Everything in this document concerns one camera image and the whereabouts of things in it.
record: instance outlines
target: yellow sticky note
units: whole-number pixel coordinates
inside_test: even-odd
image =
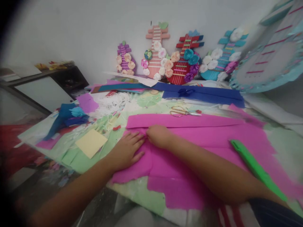
[[[107,138],[102,136],[99,132],[92,129],[82,138],[76,141],[76,145],[83,151],[83,153],[90,159],[97,153],[97,151],[106,143]]]

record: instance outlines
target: gold scissors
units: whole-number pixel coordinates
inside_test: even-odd
[[[171,111],[169,112],[172,116],[174,117],[182,117],[183,115],[193,115],[193,116],[201,116],[202,114],[199,113],[192,113],[191,111],[187,111],[186,109],[184,109],[181,106],[173,106],[171,107]]]

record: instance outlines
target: craft table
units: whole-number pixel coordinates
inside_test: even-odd
[[[131,102],[125,106],[120,112],[120,115],[116,113],[114,116],[106,116],[98,119],[96,122],[86,127],[79,126],[74,131],[63,135],[52,150],[38,148],[35,144],[37,143],[37,137],[42,137],[47,133],[45,130],[48,131],[54,122],[56,118],[54,115],[56,113],[51,114],[40,123],[20,134],[18,138],[67,168],[73,169],[78,173],[84,173],[111,151],[123,135],[127,118],[130,115],[168,114],[170,107],[181,105],[188,109],[199,109],[205,114],[239,117],[237,113],[219,109],[218,105],[202,102],[200,105],[193,105],[184,103],[183,101],[165,100],[161,98],[162,94],[162,92],[159,92],[156,95],[152,95],[150,91],[145,91],[143,94],[133,94]],[[286,173],[290,176],[296,176],[297,178],[303,176],[301,167],[301,160],[303,160],[303,154],[301,152],[303,139],[295,132],[284,129],[277,123],[252,109],[246,108],[246,112],[262,121],[268,122],[264,127],[264,130],[269,141],[272,143],[272,146],[277,151],[276,158],[279,160]],[[121,125],[121,128],[118,131],[112,131],[112,128],[118,125]],[[108,138],[107,143],[102,147],[101,151],[96,153],[92,159],[89,159],[74,144],[76,140],[81,138],[90,129],[95,129]],[[149,191],[147,189],[147,177],[142,177],[125,184],[111,184],[109,182],[107,187],[177,225],[196,226],[197,224],[206,224],[208,220],[216,218],[214,212],[209,209],[205,209],[203,212],[199,210],[186,211],[181,209],[168,209],[165,206],[165,197],[163,193]],[[297,201],[291,201],[288,204],[294,211],[303,217],[303,211]]]

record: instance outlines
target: paper rose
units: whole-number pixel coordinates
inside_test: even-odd
[[[145,58],[143,58],[143,59],[141,60],[141,66],[142,66],[143,68],[147,68],[147,67],[148,67],[148,60],[146,60]]]
[[[133,62],[133,61],[130,61],[127,66],[130,68],[130,69],[134,69],[136,67],[136,64]]]
[[[116,60],[117,60],[118,65],[121,65],[122,57],[120,55],[117,56]]]
[[[207,68],[207,65],[200,65],[200,67],[199,67],[199,72],[200,73],[204,73],[204,72],[206,72],[208,70],[208,68]]]
[[[165,58],[165,56],[166,56],[166,50],[162,47],[162,48],[158,51],[158,57],[159,57],[160,59],[163,59],[163,58]]]
[[[161,67],[161,68],[159,69],[159,74],[160,74],[161,76],[164,76],[165,71],[166,71],[166,69],[165,69],[164,67]]]
[[[176,51],[176,52],[173,52],[171,54],[171,57],[170,57],[171,61],[172,62],[177,62],[180,60],[180,52]]]
[[[214,59],[214,60],[217,60],[219,59],[220,57],[222,57],[222,54],[223,54],[223,50],[221,50],[220,48],[216,48],[212,51],[211,53],[211,57]]]
[[[132,75],[132,76],[133,76],[135,73],[134,73],[134,71],[133,71],[133,70],[129,69],[129,70],[127,70],[127,74],[128,74],[128,75]]]
[[[229,61],[238,61],[241,57],[241,52],[235,52],[229,57]]]
[[[121,65],[117,65],[117,70],[122,71],[122,66]]]
[[[159,51],[161,48],[162,48],[162,44],[158,40],[156,40],[154,42],[154,50]]]
[[[226,72],[220,72],[218,75],[217,81],[223,81],[227,77],[228,77],[228,75]]]
[[[233,33],[230,35],[230,41],[237,42],[239,39],[241,39],[242,35],[244,33],[244,30],[242,28],[236,28]]]
[[[217,60],[212,60],[208,65],[207,65],[207,68],[212,70],[212,69],[215,69],[218,65],[218,61]]]
[[[163,58],[160,62],[161,66],[164,67],[165,66],[165,63],[168,61],[167,58]]]
[[[156,73],[155,75],[154,75],[154,80],[161,80],[161,75],[159,74],[159,73]]]
[[[146,75],[146,76],[148,76],[150,74],[149,69],[147,69],[147,68],[143,69],[143,74]]]
[[[208,65],[212,61],[212,57],[210,55],[207,55],[203,58],[202,64],[203,65]]]
[[[173,62],[171,60],[167,60],[164,64],[164,68],[166,70],[171,69],[174,66]]]
[[[195,64],[198,63],[198,61],[199,61],[199,56],[194,54],[194,55],[188,60],[188,63],[189,63],[190,65],[195,65]]]
[[[184,51],[184,56],[183,56],[183,58],[184,58],[185,60],[191,59],[192,56],[193,56],[193,50],[192,50],[192,49],[186,49],[186,50]]]
[[[193,80],[193,74],[192,73],[187,73],[184,77],[184,82],[188,83],[191,82]]]
[[[130,55],[129,53],[126,53],[126,54],[124,55],[124,60],[125,60],[126,62],[130,62],[130,61],[132,60],[131,55]]]
[[[173,75],[173,70],[172,69],[168,69],[168,70],[166,70],[166,72],[165,72],[165,76],[167,77],[167,78],[170,78],[172,75]]]
[[[199,65],[198,64],[192,65],[189,68],[189,72],[192,73],[193,75],[196,75],[198,70],[199,70]]]

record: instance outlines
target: green marker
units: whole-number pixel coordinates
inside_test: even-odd
[[[283,201],[287,201],[286,195],[273,182],[271,177],[265,172],[263,167],[257,162],[254,156],[247,150],[247,148],[239,140],[230,140],[231,145],[239,153],[250,171],[263,182],[272,192],[279,196]]]

